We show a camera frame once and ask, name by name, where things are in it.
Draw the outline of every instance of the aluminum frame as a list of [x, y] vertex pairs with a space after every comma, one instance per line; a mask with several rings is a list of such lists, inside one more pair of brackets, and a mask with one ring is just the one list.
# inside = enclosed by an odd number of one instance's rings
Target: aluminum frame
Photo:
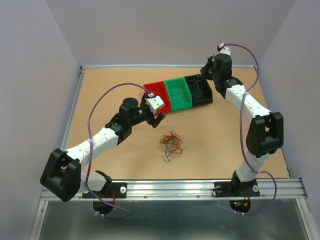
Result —
[[[82, 83], [87, 69], [112, 69], [112, 68], [199, 68], [201, 65], [106, 65], [106, 66], [85, 66], [82, 67], [79, 76], [72, 110], [66, 126], [66, 131], [61, 144], [66, 148], [71, 125], [74, 119], [74, 113], [78, 103], [78, 98]], [[254, 68], [254, 65], [233, 66], [238, 68]], [[212, 190], [215, 185], [221, 181], [229, 179], [206, 179], [206, 180], [114, 180], [114, 182], [127, 182], [127, 198], [118, 199], [118, 201], [204, 201], [204, 200], [237, 200], [242, 198], [216, 198], [212, 196]], [[274, 196], [274, 183], [271, 179], [257, 180], [260, 196], [252, 199], [272, 199]], [[306, 190], [303, 182], [299, 178], [282, 179], [276, 178], [278, 193], [277, 199], [296, 199], [299, 212], [302, 217], [304, 227], [310, 240], [320, 240], [317, 227], [313, 217], [308, 210], [306, 203]], [[42, 189], [40, 202], [31, 230], [30, 240], [38, 240], [41, 235], [42, 226], [45, 220], [49, 201], [59, 201], [59, 199], [46, 188]], [[83, 199], [82, 194], [78, 193], [71, 201], [92, 201], [92, 199]]]
[[[126, 182], [126, 198], [122, 201], [214, 201], [214, 200], [241, 200], [243, 197], [213, 197], [212, 192], [219, 182], [230, 179], [208, 180], [113, 180]], [[271, 179], [257, 179], [260, 190], [259, 197], [251, 199], [272, 199], [275, 194], [275, 185]], [[301, 179], [277, 178], [277, 199], [305, 199], [307, 194]], [[49, 190], [44, 189], [41, 201], [60, 201]], [[92, 201], [92, 198], [82, 198], [82, 193], [77, 193], [70, 201]]]

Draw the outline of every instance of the white wall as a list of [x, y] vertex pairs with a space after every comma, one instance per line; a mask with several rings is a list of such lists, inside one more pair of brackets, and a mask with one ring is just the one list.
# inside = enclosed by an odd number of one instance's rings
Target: white wall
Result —
[[[294, 0], [46, 0], [81, 66], [205, 64], [221, 42], [262, 58]], [[235, 64], [252, 64], [234, 49]]]
[[45, 1], [2, 0], [1, 239], [29, 239], [40, 177], [61, 145], [78, 77], [78, 63]]
[[320, 1], [296, 0], [261, 62], [268, 106], [284, 115], [283, 153], [320, 228]]

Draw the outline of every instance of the wooden tabletop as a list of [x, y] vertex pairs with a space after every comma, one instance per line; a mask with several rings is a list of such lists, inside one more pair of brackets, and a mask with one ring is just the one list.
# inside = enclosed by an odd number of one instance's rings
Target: wooden tabletop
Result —
[[[194, 75], [196, 68], [180, 69], [89, 69], [86, 70], [72, 122], [68, 148], [89, 138], [87, 121], [98, 98], [116, 84], [132, 82], [147, 84]], [[233, 76], [246, 87], [255, 80], [253, 69], [234, 69]], [[213, 91], [213, 103], [167, 114], [157, 128], [140, 123], [132, 128], [132, 134], [120, 145], [109, 149], [92, 162], [92, 171], [101, 170], [113, 179], [229, 179], [241, 164], [239, 111], [230, 102]], [[123, 99], [136, 98], [139, 102], [144, 91], [134, 86], [114, 89], [100, 102], [91, 118], [92, 133], [97, 133], [119, 111]], [[259, 84], [250, 91], [263, 106], [266, 105]], [[249, 123], [243, 121], [244, 136]], [[175, 130], [184, 135], [182, 154], [176, 154], [170, 162], [164, 162], [160, 137]], [[262, 170], [276, 178], [288, 178], [289, 174], [281, 150], [273, 154]]]

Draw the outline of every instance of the plastic bin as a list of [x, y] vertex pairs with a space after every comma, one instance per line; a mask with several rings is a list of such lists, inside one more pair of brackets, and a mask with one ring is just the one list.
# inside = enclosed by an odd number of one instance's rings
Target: plastic bin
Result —
[[192, 96], [193, 107], [213, 102], [212, 89], [206, 79], [203, 79], [199, 74], [185, 76], [184, 78]]
[[160, 96], [164, 101], [164, 106], [156, 112], [157, 115], [160, 113], [167, 114], [171, 112], [170, 98], [164, 81], [148, 83], [143, 86], [155, 95]]
[[172, 112], [192, 108], [192, 97], [184, 77], [165, 80]]

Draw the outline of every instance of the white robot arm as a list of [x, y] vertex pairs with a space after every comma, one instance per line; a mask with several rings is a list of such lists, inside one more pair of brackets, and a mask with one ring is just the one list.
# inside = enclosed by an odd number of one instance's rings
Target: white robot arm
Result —
[[[92, 137], [92, 159], [106, 150], [123, 142], [132, 132], [132, 127], [146, 121], [154, 128], [165, 118], [160, 113], [155, 118], [157, 110], [165, 103], [153, 93], [145, 93], [140, 106], [134, 98], [126, 98], [117, 113], [109, 123]], [[87, 192], [86, 174], [81, 173], [89, 163], [90, 140], [62, 151], [54, 150], [45, 166], [40, 183], [54, 193], [63, 202], [69, 201], [78, 192]], [[101, 171], [90, 174], [88, 185], [91, 190], [99, 192], [111, 178]]]
[[218, 54], [210, 56], [201, 69], [204, 79], [214, 81], [215, 89], [226, 100], [241, 110], [243, 96], [243, 117], [250, 123], [246, 137], [248, 151], [244, 160], [234, 172], [231, 181], [221, 182], [216, 197], [244, 197], [257, 185], [257, 173], [263, 163], [284, 143], [284, 120], [279, 112], [272, 112], [263, 107], [248, 92], [242, 82], [232, 76], [232, 59], [230, 49], [223, 43], [217, 46]]

